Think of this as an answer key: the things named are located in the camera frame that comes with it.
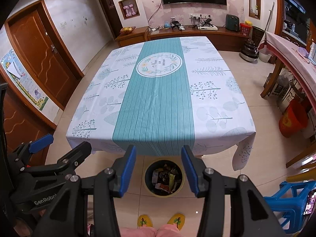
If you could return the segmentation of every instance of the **tile floor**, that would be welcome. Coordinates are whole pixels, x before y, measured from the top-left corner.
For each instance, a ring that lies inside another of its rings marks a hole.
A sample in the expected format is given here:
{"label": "tile floor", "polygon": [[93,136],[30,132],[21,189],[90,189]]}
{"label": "tile floor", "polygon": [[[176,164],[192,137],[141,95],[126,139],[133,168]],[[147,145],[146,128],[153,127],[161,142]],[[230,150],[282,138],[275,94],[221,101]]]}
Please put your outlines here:
{"label": "tile floor", "polygon": [[[50,146],[46,164],[56,163],[57,159],[70,151],[65,134],[77,105],[88,87],[93,76],[106,59],[108,54],[118,48],[115,43],[105,46],[87,66],[86,75],[72,95],[54,133],[54,143]],[[304,147],[305,141],[300,134],[292,138],[284,138],[278,128],[281,113],[276,102],[271,99],[262,99],[260,93],[273,65],[261,61],[248,63],[235,52],[220,52],[223,59],[233,72],[241,91],[247,101],[252,114],[257,135],[248,164],[241,171],[233,171],[232,157],[236,146],[218,154],[207,155],[203,158],[206,166],[212,167],[222,175],[237,177],[246,174],[258,187],[264,196],[274,194],[279,184],[285,180],[289,173],[285,168],[287,161],[296,156]],[[76,170],[81,177],[92,176],[102,169],[111,166],[119,155],[98,151],[90,155]],[[171,160],[179,162],[179,157]],[[145,188],[142,176],[151,163],[153,157],[137,156],[136,165],[132,174],[127,193],[122,199],[115,199],[116,215],[119,227],[132,227],[137,225],[137,218],[141,214],[148,214],[156,228],[167,223],[170,217],[182,212],[186,221],[181,233],[184,236],[196,236],[203,209],[203,199],[194,198],[187,180],[182,190],[171,198],[157,198]],[[229,236],[230,229],[230,200],[225,197],[225,226],[224,235]]]}

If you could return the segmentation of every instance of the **pink tablecloth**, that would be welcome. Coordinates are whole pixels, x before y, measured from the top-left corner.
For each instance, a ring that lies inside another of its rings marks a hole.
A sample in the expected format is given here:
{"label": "pink tablecloth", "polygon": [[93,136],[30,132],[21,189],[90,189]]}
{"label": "pink tablecloth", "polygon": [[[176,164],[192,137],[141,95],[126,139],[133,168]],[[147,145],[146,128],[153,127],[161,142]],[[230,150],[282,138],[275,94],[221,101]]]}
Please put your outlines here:
{"label": "pink tablecloth", "polygon": [[280,36],[266,32],[259,49],[265,45],[292,72],[316,111],[316,67],[298,54],[298,46]]}

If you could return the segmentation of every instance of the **foot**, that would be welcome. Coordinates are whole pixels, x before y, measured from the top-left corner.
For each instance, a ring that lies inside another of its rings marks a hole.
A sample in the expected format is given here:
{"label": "foot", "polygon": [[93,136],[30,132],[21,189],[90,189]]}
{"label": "foot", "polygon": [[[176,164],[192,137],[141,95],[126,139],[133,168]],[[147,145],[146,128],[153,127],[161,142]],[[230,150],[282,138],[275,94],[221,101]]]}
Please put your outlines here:
{"label": "foot", "polygon": [[153,227],[153,222],[150,220],[148,215],[140,215],[137,220],[137,226]]}
{"label": "foot", "polygon": [[168,221],[167,224],[176,225],[176,227],[181,230],[185,222],[185,216],[181,213],[173,215],[173,217]]}

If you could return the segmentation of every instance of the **wall outlet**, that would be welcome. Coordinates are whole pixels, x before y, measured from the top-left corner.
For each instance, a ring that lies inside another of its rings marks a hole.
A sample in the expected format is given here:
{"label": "wall outlet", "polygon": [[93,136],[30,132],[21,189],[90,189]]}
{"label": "wall outlet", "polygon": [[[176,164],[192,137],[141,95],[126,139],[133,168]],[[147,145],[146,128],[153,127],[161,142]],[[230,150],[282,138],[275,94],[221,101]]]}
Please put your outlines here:
{"label": "wall outlet", "polygon": [[196,19],[198,19],[199,17],[201,18],[201,14],[202,14],[202,18],[203,19],[208,19],[209,15],[211,15],[211,14],[205,14],[205,13],[200,13],[200,14],[198,14],[198,13],[190,13],[189,14],[189,18],[190,19],[194,19],[194,17],[195,17]]}

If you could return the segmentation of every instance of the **metal bolt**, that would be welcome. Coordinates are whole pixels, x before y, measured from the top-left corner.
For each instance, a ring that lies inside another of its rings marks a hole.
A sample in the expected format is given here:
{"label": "metal bolt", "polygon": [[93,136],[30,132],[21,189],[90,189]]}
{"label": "metal bolt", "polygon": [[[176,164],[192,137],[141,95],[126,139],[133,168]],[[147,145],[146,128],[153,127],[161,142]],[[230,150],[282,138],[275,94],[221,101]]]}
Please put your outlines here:
{"label": "metal bolt", "polygon": [[242,181],[242,182],[247,182],[248,181],[248,177],[246,175],[240,175],[239,176],[239,179]]}
{"label": "metal bolt", "polygon": [[105,174],[110,175],[110,174],[113,174],[114,169],[107,167],[106,169],[104,169],[104,172],[105,172]]}
{"label": "metal bolt", "polygon": [[72,177],[72,174],[67,174],[67,175],[65,176],[65,179],[66,179],[66,180],[69,180],[70,177]]}
{"label": "metal bolt", "polygon": [[205,170],[205,173],[209,174],[209,175],[212,175],[214,174],[214,169],[210,168],[210,167],[207,167]]}
{"label": "metal bolt", "polygon": [[73,175],[72,177],[70,177],[70,181],[72,181],[72,182],[76,182],[76,181],[78,181],[78,179],[79,179],[79,176],[77,176],[77,175]]}

